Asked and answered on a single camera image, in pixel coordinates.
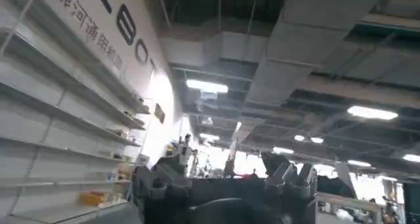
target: white wall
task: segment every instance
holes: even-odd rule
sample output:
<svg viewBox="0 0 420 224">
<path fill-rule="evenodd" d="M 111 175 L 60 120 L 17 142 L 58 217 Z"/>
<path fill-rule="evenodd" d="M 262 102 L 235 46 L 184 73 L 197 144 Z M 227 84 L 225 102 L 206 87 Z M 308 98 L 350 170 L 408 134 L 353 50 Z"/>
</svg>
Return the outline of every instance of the white wall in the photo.
<svg viewBox="0 0 420 224">
<path fill-rule="evenodd" d="M 120 68 L 115 67 L 107 59 L 106 54 L 100 51 L 96 42 L 87 39 L 85 25 L 81 25 L 72 15 L 73 4 L 70 7 L 65 7 L 62 0 L 44 1 L 84 42 L 95 58 L 106 65 L 121 81 L 127 82 L 127 85 L 141 97 L 148 99 L 152 112 L 155 103 L 161 106 L 166 114 L 163 124 L 153 114 L 142 116 L 149 131 L 134 132 L 140 141 L 146 138 L 143 142 L 143 153 L 150 156 L 151 162 L 155 162 L 165 143 L 171 139 L 177 139 L 182 111 L 171 85 L 169 66 L 162 55 L 143 0 L 109 0 L 113 8 L 112 14 L 106 12 L 100 0 L 77 0 L 89 14 L 89 20 L 96 22 L 99 33 L 106 35 L 109 45 L 113 45 L 121 56 L 123 65 Z M 135 58 L 134 45 L 127 45 L 118 31 L 116 12 L 122 3 L 126 4 L 131 11 L 136 24 L 136 38 L 141 37 L 144 40 L 150 55 L 149 59 L 152 58 L 156 65 L 152 77 L 151 62 L 139 64 Z M 8 5 L 5 0 L 0 0 L 0 27 L 4 26 L 4 19 L 8 20 L 11 17 L 8 10 L 5 9 L 6 7 Z M 17 9 L 17 13 L 12 13 L 12 16 L 17 18 L 19 13 L 20 11 Z M 38 51 L 44 51 L 51 64 L 62 68 L 71 78 L 92 89 L 100 98 L 111 103 L 118 110 L 130 110 L 116 97 L 115 91 L 108 89 L 104 82 L 97 80 L 86 70 L 86 65 L 98 64 L 98 62 L 91 62 L 80 55 L 72 54 L 68 50 L 68 45 L 56 40 L 59 35 L 46 34 L 44 28 L 32 22 L 30 17 L 24 18 L 17 24 L 16 31 L 19 34 L 25 33 L 28 41 L 37 47 Z M 9 46 L 6 49 L 5 57 L 10 57 Z M 98 128 L 126 128 L 111 117 L 109 112 L 99 110 L 95 103 L 75 93 L 71 85 L 66 85 L 60 79 L 41 70 L 34 57 L 29 57 L 27 62 L 21 58 L 15 60 L 3 58 L 3 55 L 0 58 L 0 81 L 2 84 L 14 87 L 24 95 L 37 98 L 45 104 L 55 106 L 77 118 L 92 122 Z M 110 173 L 115 170 L 117 162 L 92 155 L 99 155 L 99 150 L 109 150 L 119 154 L 124 152 L 131 156 L 140 152 L 140 148 L 127 147 L 125 149 L 125 145 L 103 135 L 95 135 L 93 133 L 95 131 L 92 132 L 75 123 L 82 120 L 63 119 L 63 117 L 50 114 L 45 110 L 46 108 L 35 110 L 31 103 L 24 102 L 22 104 L 20 101 L 12 100 L 3 92 L 0 95 L 0 137 L 18 139 L 41 146 L 34 147 L 29 143 L 1 140 L 0 181 L 15 178 L 17 181 L 25 181 L 25 177 L 74 180 L 84 178 L 86 174 L 91 174 L 94 171 Z M 2 188 L 0 189 L 0 219 L 10 211 L 23 213 L 39 208 L 48 209 L 61 204 L 74 204 L 81 191 L 110 191 L 111 189 L 112 185 L 109 183 L 89 186 L 31 187 L 26 188 L 22 194 L 17 194 L 18 189 L 16 188 Z"/>
<path fill-rule="evenodd" d="M 149 130 L 147 134 L 145 132 L 134 134 L 141 140 L 146 137 L 142 153 L 148 155 L 153 164 L 161 155 L 163 146 L 171 139 L 177 139 L 180 119 L 182 117 L 180 102 L 171 85 L 169 65 L 164 58 L 144 0 L 108 1 L 112 7 L 111 14 L 106 12 L 106 9 L 100 0 L 79 0 L 86 12 L 94 19 L 98 28 L 106 34 L 110 44 L 114 46 L 123 59 L 123 69 L 120 72 L 117 72 L 117 74 L 120 74 L 122 80 L 127 81 L 141 97 L 148 99 L 146 102 L 149 103 L 152 112 L 154 111 L 155 103 L 158 103 L 165 112 L 164 124 L 157 121 L 153 115 L 148 116 L 149 118 L 142 117 L 145 119 L 145 122 L 149 123 Z M 51 0 L 51 4 L 53 5 L 53 9 L 55 9 L 60 16 L 63 16 L 66 19 L 68 18 L 69 12 L 66 12 L 66 9 L 63 10 L 62 5 L 58 5 L 59 3 L 54 2 L 54 0 Z M 128 46 L 117 28 L 116 15 L 119 6 L 122 4 L 127 6 L 133 17 L 133 21 L 136 25 L 136 39 L 143 39 L 147 46 L 149 61 L 145 64 L 139 64 L 137 62 L 134 44 Z M 80 37 L 86 37 L 83 28 L 77 28 L 79 24 L 76 24 L 77 22 L 72 20 L 73 18 L 68 19 L 68 24 Z M 96 45 L 88 41 L 85 42 L 96 55 L 100 55 L 101 57 Z M 154 68 L 151 60 L 153 60 L 154 65 L 156 66 L 155 70 L 153 70 Z M 139 153 L 139 150 L 128 148 L 125 153 L 136 156 Z"/>
</svg>

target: fluorescent light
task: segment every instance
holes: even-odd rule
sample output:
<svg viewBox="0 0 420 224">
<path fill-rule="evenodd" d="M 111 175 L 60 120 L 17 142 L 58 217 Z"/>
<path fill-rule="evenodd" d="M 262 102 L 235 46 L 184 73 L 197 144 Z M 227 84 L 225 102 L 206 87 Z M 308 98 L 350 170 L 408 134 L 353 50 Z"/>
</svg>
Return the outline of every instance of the fluorescent light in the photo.
<svg viewBox="0 0 420 224">
<path fill-rule="evenodd" d="M 335 169 L 333 166 L 327 166 L 325 164 L 316 164 L 314 165 L 314 168 L 318 171 L 325 171 L 325 172 L 332 172 Z"/>
<path fill-rule="evenodd" d="M 366 162 L 357 161 L 357 160 L 349 160 L 347 163 L 352 164 L 354 166 L 362 166 L 362 167 L 371 167 L 372 165 Z"/>
<path fill-rule="evenodd" d="M 323 143 L 324 140 L 320 137 L 311 137 L 310 140 L 314 143 Z"/>
<path fill-rule="evenodd" d="M 220 137 L 216 136 L 216 135 L 211 135 L 211 134 L 206 134 L 206 133 L 200 133 L 199 135 L 202 139 L 205 139 L 207 141 L 214 141 L 214 140 L 219 140 Z"/>
<path fill-rule="evenodd" d="M 227 93 L 229 89 L 227 85 L 199 81 L 196 79 L 188 79 L 186 81 L 186 85 L 189 88 L 199 89 L 200 91 L 205 91 L 205 92 L 210 92 L 210 93 Z"/>
<path fill-rule="evenodd" d="M 296 141 L 301 142 L 301 141 L 303 141 L 304 139 L 305 139 L 305 137 L 303 137 L 302 135 L 295 135 L 295 140 L 296 140 Z"/>
<path fill-rule="evenodd" d="M 207 125 L 213 125 L 213 119 L 211 119 L 211 118 L 204 118 L 204 119 L 201 121 L 201 123 L 202 123 L 202 124 L 207 124 Z"/>
<path fill-rule="evenodd" d="M 236 124 L 236 129 L 235 129 L 235 131 L 238 131 L 239 130 L 239 128 L 242 126 L 242 123 L 241 122 L 238 122 L 237 124 Z"/>
<path fill-rule="evenodd" d="M 397 181 L 396 178 L 388 177 L 388 176 L 379 176 L 381 179 L 384 179 L 386 181 Z"/>
<path fill-rule="evenodd" d="M 420 156 L 414 155 L 414 154 L 406 154 L 402 158 L 408 161 L 412 161 L 412 162 L 420 162 Z"/>
<path fill-rule="evenodd" d="M 347 110 L 348 113 L 359 116 L 361 118 L 369 119 L 381 119 L 381 120 L 391 120 L 398 117 L 398 114 L 395 112 L 389 112 L 386 110 L 368 108 L 364 106 L 352 106 Z"/>
<path fill-rule="evenodd" d="M 276 154 L 293 154 L 295 151 L 288 149 L 288 148 L 279 148 L 279 147 L 273 147 L 273 152 Z"/>
</svg>

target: person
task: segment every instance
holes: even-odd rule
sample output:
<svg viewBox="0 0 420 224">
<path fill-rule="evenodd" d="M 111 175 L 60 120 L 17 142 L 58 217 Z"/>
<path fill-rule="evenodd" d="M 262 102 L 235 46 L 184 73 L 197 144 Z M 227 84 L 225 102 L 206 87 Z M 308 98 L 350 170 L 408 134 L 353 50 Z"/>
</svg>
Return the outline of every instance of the person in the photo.
<svg viewBox="0 0 420 224">
<path fill-rule="evenodd" d="M 250 178 L 258 178 L 258 175 L 255 172 L 256 172 L 256 169 L 253 170 L 252 174 L 249 177 Z"/>
</svg>

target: white shelf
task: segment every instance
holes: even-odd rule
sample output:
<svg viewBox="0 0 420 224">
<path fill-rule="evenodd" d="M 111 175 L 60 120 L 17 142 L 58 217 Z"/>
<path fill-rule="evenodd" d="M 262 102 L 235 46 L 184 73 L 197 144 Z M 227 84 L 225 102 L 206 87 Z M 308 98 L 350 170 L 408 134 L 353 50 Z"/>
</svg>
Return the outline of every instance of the white shelf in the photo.
<svg viewBox="0 0 420 224">
<path fill-rule="evenodd" d="M 23 25 L 19 25 L 19 32 L 28 32 Z M 9 34 L 9 29 L 3 28 L 0 32 L 3 36 Z M 27 64 L 33 64 L 38 70 L 47 74 L 50 78 L 53 78 L 59 84 L 68 87 L 71 91 L 76 92 L 78 95 L 81 95 L 87 101 L 92 102 L 96 107 L 101 109 L 111 118 L 116 121 L 121 122 L 127 127 L 133 129 L 144 129 L 144 122 L 141 120 L 134 120 L 124 114 L 123 111 L 117 109 L 114 105 L 109 103 L 106 99 L 102 98 L 98 93 L 87 87 L 85 84 L 80 82 L 78 79 L 74 78 L 71 74 L 65 71 L 58 64 L 53 62 L 48 56 L 48 50 L 51 50 L 42 44 L 38 43 L 35 46 L 33 43 L 27 40 L 27 38 L 32 38 L 34 41 L 42 41 L 38 38 L 39 36 L 31 34 L 30 37 L 15 34 L 10 40 L 9 46 L 7 47 L 8 54 L 13 54 L 19 57 L 20 60 L 24 60 Z"/>
<path fill-rule="evenodd" d="M 8 95 L 9 97 L 16 99 L 17 101 L 20 101 L 23 104 L 26 104 L 31 108 L 34 108 L 37 111 L 44 112 L 55 118 L 60 118 L 61 120 L 64 120 L 65 122 L 71 122 L 72 124 L 80 127 L 81 129 L 89 130 L 98 136 L 105 137 L 107 139 L 112 139 L 115 142 L 118 142 L 127 146 L 140 146 L 136 143 L 131 142 L 128 139 L 124 139 L 123 137 L 120 137 L 112 133 L 111 131 L 103 129 L 88 120 L 85 120 L 83 118 L 78 118 L 57 106 L 50 105 L 40 99 L 37 99 L 33 96 L 30 96 L 26 93 L 21 92 L 20 90 L 18 90 L 17 88 L 13 86 L 4 84 L 3 82 L 0 82 L 0 93 L 4 95 Z"/>
<path fill-rule="evenodd" d="M 47 209 L 34 210 L 24 213 L 13 213 L 12 217 L 24 218 L 31 221 L 38 221 L 42 223 L 55 224 L 76 217 L 81 217 L 90 213 L 97 213 L 101 210 L 108 210 L 110 208 L 116 208 L 120 205 L 128 203 L 126 200 L 119 202 L 107 203 L 101 207 L 94 206 L 83 206 L 81 204 L 66 204 L 61 206 L 55 206 Z"/>
<path fill-rule="evenodd" d="M 98 159 L 101 159 L 101 160 L 109 160 L 109 161 L 114 161 L 114 162 L 132 164 L 132 162 L 123 161 L 122 159 L 118 159 L 118 158 L 110 158 L 110 157 L 103 156 L 103 155 L 100 155 L 100 154 L 91 154 L 91 153 L 88 153 L 88 152 L 82 152 L 82 151 L 73 150 L 73 149 L 70 149 L 70 148 L 59 148 L 59 147 L 51 146 L 51 145 L 42 145 L 41 143 L 31 143 L 31 142 L 27 142 L 27 141 L 21 141 L 21 140 L 18 140 L 18 139 L 11 139 L 10 137 L 0 136 L 0 143 L 1 142 L 16 143 L 16 144 L 20 144 L 20 145 L 38 146 L 38 147 L 41 147 L 41 148 L 47 148 L 47 149 L 51 149 L 51 150 L 74 153 L 74 154 L 84 155 L 84 156 L 88 156 L 88 157 L 92 157 L 92 158 L 98 158 Z"/>
<path fill-rule="evenodd" d="M 27 0 L 14 0 L 14 3 L 24 5 Z M 149 114 L 139 101 L 139 96 L 135 90 L 127 83 L 122 82 L 107 65 L 102 63 L 76 36 L 65 22 L 44 2 L 44 0 L 33 0 L 30 9 L 27 11 L 26 18 L 30 18 L 41 27 L 43 31 L 52 35 L 58 42 L 65 45 L 67 50 L 79 58 L 90 62 L 86 65 L 90 73 L 99 79 L 110 91 L 120 98 L 127 106 L 130 106 L 137 113 Z"/>
<path fill-rule="evenodd" d="M 51 187 L 64 185 L 107 185 L 107 184 L 126 184 L 129 180 L 121 179 L 117 181 L 100 181 L 100 180 L 53 180 L 53 179 L 0 179 L 0 189 L 2 188 L 18 188 L 18 187 Z"/>
</svg>

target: ceiling beam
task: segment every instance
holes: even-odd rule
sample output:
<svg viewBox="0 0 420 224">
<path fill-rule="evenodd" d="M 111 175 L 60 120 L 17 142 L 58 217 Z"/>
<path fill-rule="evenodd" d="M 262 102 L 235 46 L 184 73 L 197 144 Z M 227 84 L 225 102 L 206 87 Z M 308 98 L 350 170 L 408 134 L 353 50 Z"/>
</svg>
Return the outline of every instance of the ceiling beam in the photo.
<svg viewBox="0 0 420 224">
<path fill-rule="evenodd" d="M 203 112 L 194 112 L 194 111 L 185 111 L 185 114 L 189 116 L 202 116 L 202 117 L 211 117 L 216 118 L 224 121 L 230 121 L 230 122 L 238 122 L 238 118 L 229 118 L 228 116 L 214 116 L 211 114 L 203 113 Z"/>
<path fill-rule="evenodd" d="M 267 148 L 268 150 L 271 149 L 270 145 L 264 145 L 263 143 L 255 143 L 255 142 L 244 142 L 243 145 L 250 146 L 251 148 Z M 352 156 L 349 153 L 346 153 L 340 150 L 334 149 L 326 149 L 322 145 L 310 145 L 310 146 L 300 146 L 300 143 L 295 143 L 293 147 L 291 145 L 285 145 L 284 142 L 276 143 L 276 146 L 284 147 L 284 148 L 292 148 L 295 152 L 290 156 L 297 156 L 301 158 L 306 158 L 312 161 L 321 161 L 321 162 L 329 162 L 334 163 L 336 161 L 347 161 L 351 158 L 355 158 L 357 160 L 365 161 L 371 163 L 377 171 L 385 171 L 387 173 L 392 173 L 396 175 L 402 175 L 406 177 L 410 176 L 419 176 L 420 165 L 414 164 L 411 162 L 407 162 L 405 160 L 399 158 L 393 158 L 390 160 L 389 158 L 382 158 L 379 156 L 369 156 L 368 157 L 360 157 L 360 156 Z"/>
<path fill-rule="evenodd" d="M 392 87 L 372 85 L 340 79 L 331 81 L 322 76 L 309 76 L 299 89 L 316 93 L 337 95 L 361 101 L 378 102 L 394 106 L 420 109 L 418 93 Z"/>
<path fill-rule="evenodd" d="M 234 61 L 219 61 L 204 66 L 191 66 L 187 64 L 171 63 L 175 70 L 195 72 L 204 75 L 218 76 L 223 78 L 252 81 L 258 64 L 242 64 Z"/>
</svg>

